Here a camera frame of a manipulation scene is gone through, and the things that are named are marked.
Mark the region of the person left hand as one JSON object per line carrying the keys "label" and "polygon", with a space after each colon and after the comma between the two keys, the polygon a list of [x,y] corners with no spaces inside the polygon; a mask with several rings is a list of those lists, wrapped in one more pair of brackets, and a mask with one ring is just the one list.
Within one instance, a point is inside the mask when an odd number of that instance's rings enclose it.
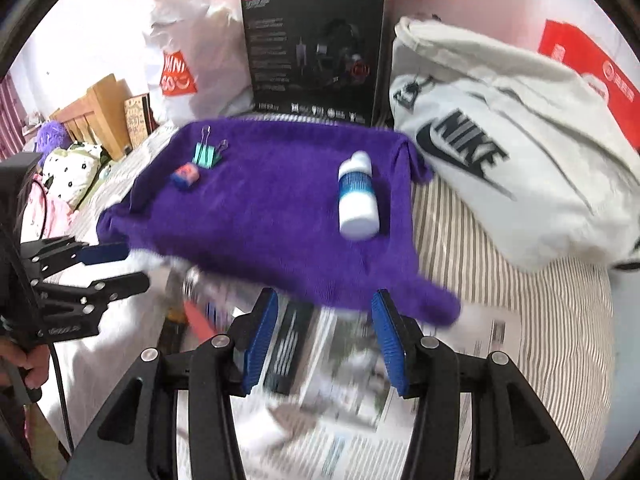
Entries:
{"label": "person left hand", "polygon": [[47,346],[38,346],[25,353],[19,346],[2,336],[0,339],[1,359],[26,370],[25,385],[29,389],[40,388],[49,378],[50,350]]}

